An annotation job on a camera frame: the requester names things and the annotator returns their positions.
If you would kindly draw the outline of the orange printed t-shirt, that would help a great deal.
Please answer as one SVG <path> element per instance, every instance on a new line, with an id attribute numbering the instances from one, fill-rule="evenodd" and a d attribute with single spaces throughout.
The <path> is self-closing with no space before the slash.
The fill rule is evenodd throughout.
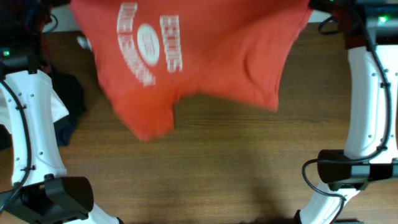
<path id="1" fill-rule="evenodd" d="M 174 105 L 204 93 L 275 111 L 307 0 L 73 0 L 98 81 L 141 141 L 174 129 Z"/>

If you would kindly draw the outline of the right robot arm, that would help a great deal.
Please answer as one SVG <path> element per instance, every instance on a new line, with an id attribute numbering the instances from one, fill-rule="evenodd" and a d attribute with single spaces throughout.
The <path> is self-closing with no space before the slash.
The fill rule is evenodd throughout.
<path id="1" fill-rule="evenodd" d="M 310 1 L 343 34 L 351 71 L 351 115 L 342 150 L 313 160 L 320 182 L 294 223 L 339 223 L 345 205 L 369 184 L 397 178 L 397 4 Z"/>

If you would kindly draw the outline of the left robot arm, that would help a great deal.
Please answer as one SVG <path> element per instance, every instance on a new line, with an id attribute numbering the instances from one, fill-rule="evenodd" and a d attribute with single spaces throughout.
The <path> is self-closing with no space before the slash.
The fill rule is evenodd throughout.
<path id="1" fill-rule="evenodd" d="M 44 72 L 44 25 L 61 1 L 1 2 L 1 92 L 14 150 L 12 189 L 1 211 L 27 223 L 119 223 L 95 204 L 85 177 L 70 177 L 54 123 L 68 110 Z"/>

